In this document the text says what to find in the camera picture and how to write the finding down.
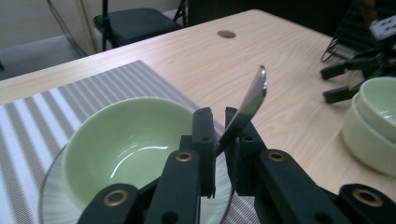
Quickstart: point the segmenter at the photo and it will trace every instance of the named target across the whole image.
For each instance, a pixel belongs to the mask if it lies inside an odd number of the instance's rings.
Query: striped placemat
[[[198,109],[141,61],[0,105],[0,223],[39,223],[46,173],[74,131],[105,106],[144,96]],[[258,223],[252,198],[234,196],[224,223]]]

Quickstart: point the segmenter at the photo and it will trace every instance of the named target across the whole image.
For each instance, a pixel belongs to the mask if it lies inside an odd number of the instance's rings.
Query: light wood table surface
[[[236,38],[222,38],[220,30]],[[269,148],[291,156],[321,187],[337,193],[361,183],[396,201],[396,178],[356,161],[340,130],[350,101],[327,105],[322,92],[356,83],[343,75],[324,81],[320,62],[331,38],[258,10],[193,26],[71,63],[0,82],[0,104],[142,60],[224,123],[226,106],[238,107],[259,65],[268,73],[268,94],[253,120]]]

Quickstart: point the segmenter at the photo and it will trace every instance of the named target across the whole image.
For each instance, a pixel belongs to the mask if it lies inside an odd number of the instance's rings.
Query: chair seat
[[[108,13],[114,40],[119,45],[163,35],[181,29],[176,22],[153,8],[135,8]],[[95,27],[103,32],[103,16],[93,18]]]

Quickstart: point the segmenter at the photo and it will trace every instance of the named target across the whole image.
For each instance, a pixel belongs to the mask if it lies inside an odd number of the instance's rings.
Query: black chair
[[[103,0],[102,15],[93,18],[95,28],[103,35],[103,51],[106,50],[107,40],[113,48],[117,48],[181,29],[182,26],[176,23],[176,20],[183,17],[183,25],[186,25],[185,2],[186,0],[180,2],[177,14],[171,20],[153,8],[134,8],[107,13],[108,0]]]

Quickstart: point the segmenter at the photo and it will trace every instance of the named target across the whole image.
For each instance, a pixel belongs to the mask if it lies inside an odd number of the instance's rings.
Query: cable
[[[59,24],[62,32],[64,33],[64,36],[66,36],[67,40],[69,41],[69,43],[72,45],[72,47],[74,48],[74,50],[77,52],[77,54],[80,57],[86,57],[88,56],[87,53],[79,47],[79,45],[77,44],[76,40],[73,38],[73,36],[70,34],[70,31],[67,29],[66,24],[64,23],[64,20],[62,20],[61,15],[59,14],[58,10],[56,9],[56,7],[52,4],[52,2],[50,0],[47,0],[47,3],[49,5],[49,9],[52,13],[52,15],[54,16],[55,20],[57,21],[57,23]]]

